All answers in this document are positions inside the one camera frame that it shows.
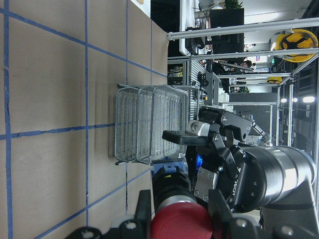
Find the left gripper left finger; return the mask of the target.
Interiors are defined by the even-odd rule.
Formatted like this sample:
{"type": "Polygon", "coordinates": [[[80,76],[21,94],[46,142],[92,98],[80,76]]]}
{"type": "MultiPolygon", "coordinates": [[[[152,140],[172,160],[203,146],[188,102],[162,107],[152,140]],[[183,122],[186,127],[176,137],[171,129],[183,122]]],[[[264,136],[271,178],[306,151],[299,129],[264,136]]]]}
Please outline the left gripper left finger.
{"type": "Polygon", "coordinates": [[[115,219],[105,233],[97,228],[81,227],[67,236],[68,239],[149,239],[151,237],[151,191],[141,190],[133,215],[115,219]]]}

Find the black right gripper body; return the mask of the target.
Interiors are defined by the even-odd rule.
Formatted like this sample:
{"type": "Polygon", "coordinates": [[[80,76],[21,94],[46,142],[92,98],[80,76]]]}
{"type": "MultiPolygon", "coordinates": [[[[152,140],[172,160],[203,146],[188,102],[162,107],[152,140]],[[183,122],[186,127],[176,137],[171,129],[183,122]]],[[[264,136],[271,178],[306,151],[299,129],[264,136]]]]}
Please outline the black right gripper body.
{"type": "Polygon", "coordinates": [[[201,145],[191,140],[186,148],[191,190],[200,205],[208,207],[210,189],[219,190],[235,212],[268,204],[267,155],[244,143],[252,128],[250,120],[224,109],[201,107],[198,119],[188,126],[196,139],[204,140],[201,145]]]}

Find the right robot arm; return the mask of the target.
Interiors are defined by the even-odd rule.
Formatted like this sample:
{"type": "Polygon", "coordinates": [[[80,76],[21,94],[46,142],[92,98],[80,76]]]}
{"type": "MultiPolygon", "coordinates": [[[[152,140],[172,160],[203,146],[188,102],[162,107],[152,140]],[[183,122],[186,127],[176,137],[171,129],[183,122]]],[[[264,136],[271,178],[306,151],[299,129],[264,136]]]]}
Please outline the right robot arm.
{"type": "Polygon", "coordinates": [[[319,234],[312,184],[313,160],[288,146],[245,144],[253,124],[231,112],[202,107],[197,120],[181,131],[166,130],[163,139],[186,146],[191,190],[203,206],[215,205],[209,191],[235,213],[261,211],[262,228],[281,226],[290,236],[319,234]]]}

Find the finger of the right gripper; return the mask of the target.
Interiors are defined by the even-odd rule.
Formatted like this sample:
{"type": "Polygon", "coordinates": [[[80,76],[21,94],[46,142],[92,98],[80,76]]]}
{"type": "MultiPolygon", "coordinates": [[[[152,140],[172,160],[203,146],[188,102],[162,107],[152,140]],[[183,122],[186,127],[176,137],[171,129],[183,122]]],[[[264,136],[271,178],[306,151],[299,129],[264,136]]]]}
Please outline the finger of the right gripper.
{"type": "Polygon", "coordinates": [[[206,146],[212,148],[214,133],[219,133],[219,124],[209,124],[207,122],[191,120],[186,126],[186,130],[165,130],[162,134],[162,138],[179,145],[206,146]]]}

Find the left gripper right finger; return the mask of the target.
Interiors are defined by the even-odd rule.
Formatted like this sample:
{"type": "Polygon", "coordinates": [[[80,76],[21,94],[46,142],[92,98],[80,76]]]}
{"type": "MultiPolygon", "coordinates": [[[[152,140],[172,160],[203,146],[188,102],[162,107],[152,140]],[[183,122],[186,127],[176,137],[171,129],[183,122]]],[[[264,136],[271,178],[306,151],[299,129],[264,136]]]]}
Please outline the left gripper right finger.
{"type": "Polygon", "coordinates": [[[215,239],[317,239],[304,227],[281,223],[268,232],[253,224],[248,217],[235,217],[219,190],[209,190],[208,212],[215,239]]]}

